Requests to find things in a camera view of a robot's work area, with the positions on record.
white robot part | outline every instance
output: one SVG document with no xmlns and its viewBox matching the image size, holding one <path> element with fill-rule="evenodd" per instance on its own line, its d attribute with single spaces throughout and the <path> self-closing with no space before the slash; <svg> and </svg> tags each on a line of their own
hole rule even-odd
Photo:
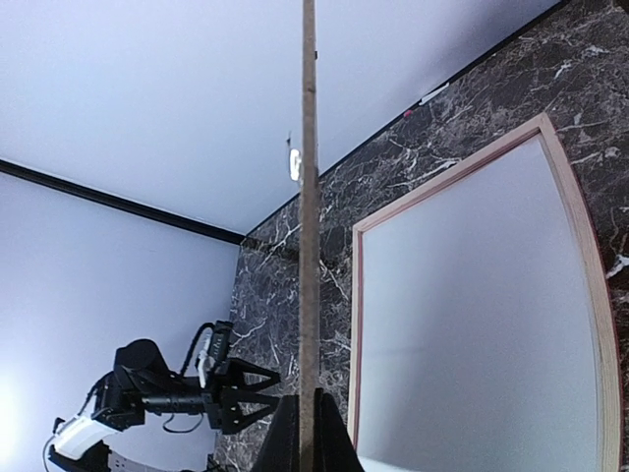
<svg viewBox="0 0 629 472">
<path fill-rule="evenodd" d="M 201 388 L 205 388 L 207 383 L 209 382 L 209 373 L 214 367 L 216 360 L 209 356 L 209 347 L 211 344 L 211 335 L 205 339 L 203 343 L 203 348 L 199 353 L 199 364 L 197 366 L 197 371 L 199 373 L 199 384 Z"/>
<path fill-rule="evenodd" d="M 52 443 L 59 454 L 79 460 L 90 447 L 116 433 L 117 430 L 81 415 L 62 425 Z"/>
</svg>

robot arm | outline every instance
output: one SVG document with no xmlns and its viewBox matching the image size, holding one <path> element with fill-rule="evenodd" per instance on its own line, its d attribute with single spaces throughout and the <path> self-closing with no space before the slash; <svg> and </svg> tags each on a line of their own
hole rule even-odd
<svg viewBox="0 0 629 472">
<path fill-rule="evenodd" d="M 79 415 L 58 428 L 49 450 L 50 460 L 71 471 L 131 471 L 134 469 L 97 469 L 96 466 L 104 467 L 105 464 L 93 462 L 102 462 L 105 456 L 109 462 L 113 452 L 102 452 L 106 447 L 102 440 L 144 424 L 146 412 L 157 415 L 206 414 L 210 428 L 222 430 L 227 435 L 239 433 L 272 413 L 278 399 L 259 392 L 278 384 L 279 375 L 241 359 L 229 358 L 231 331 L 230 323 L 218 322 L 212 326 L 212 336 L 201 350 L 198 377 L 183 377 L 170 371 L 159 348 L 149 339 L 140 339 L 118 349 L 113 371 L 90 391 L 87 402 L 94 398 L 93 410 L 89 413 L 83 408 Z M 246 383 L 246 374 L 263 376 L 266 380 Z M 241 403 L 257 403 L 264 407 L 245 415 Z M 91 468 L 76 468 L 86 458 Z M 131 464 L 127 459 L 118 459 L 118 463 L 123 462 Z"/>
</svg>

marble texture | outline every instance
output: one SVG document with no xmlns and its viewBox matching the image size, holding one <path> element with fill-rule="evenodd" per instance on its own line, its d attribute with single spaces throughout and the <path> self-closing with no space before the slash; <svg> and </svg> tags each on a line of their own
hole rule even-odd
<svg viewBox="0 0 629 472">
<path fill-rule="evenodd" d="M 611 0 L 574 0 L 416 108 L 321 179 L 321 370 L 347 415 L 352 225 L 547 112 L 581 183 L 599 238 L 629 394 L 629 15 Z M 277 369 L 297 390 L 298 202 L 251 235 L 238 262 L 234 355 Z M 218 442 L 251 468 L 269 421 Z M 629 421 L 625 458 L 629 463 Z"/>
</svg>

wooden stick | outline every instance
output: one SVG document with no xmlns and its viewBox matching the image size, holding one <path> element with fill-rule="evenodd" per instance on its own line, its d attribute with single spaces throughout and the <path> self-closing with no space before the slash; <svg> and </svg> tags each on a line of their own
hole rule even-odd
<svg viewBox="0 0 629 472">
<path fill-rule="evenodd" d="M 300 470 L 314 470 L 315 389 L 319 375 L 319 187 L 316 158 L 315 0 L 304 0 L 303 156 L 300 198 Z"/>
</svg>

ceiling trim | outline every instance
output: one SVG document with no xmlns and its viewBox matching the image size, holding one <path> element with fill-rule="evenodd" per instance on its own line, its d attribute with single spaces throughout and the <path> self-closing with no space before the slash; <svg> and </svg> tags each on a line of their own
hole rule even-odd
<svg viewBox="0 0 629 472">
<path fill-rule="evenodd" d="M 219 241 L 224 241 L 226 243 L 240 245 L 245 240 L 245 236 L 242 234 L 189 219 L 185 216 L 164 211 L 163 209 L 157 209 L 152 206 L 146 206 L 137 202 L 132 202 L 131 200 L 107 194 L 105 192 L 100 192 L 98 190 L 94 190 L 59 177 L 53 177 L 52 175 L 38 172 L 3 159 L 0 159 L 0 172 L 32 182 L 33 184 L 38 184 L 49 189 L 63 192 L 64 194 L 79 197 L 80 199 L 88 200 L 106 207 L 119 209 L 121 211 L 134 214 L 135 216 L 168 224 L 169 226 L 174 226 L 179 229 L 184 229 L 186 231 L 207 236 Z"/>
</svg>

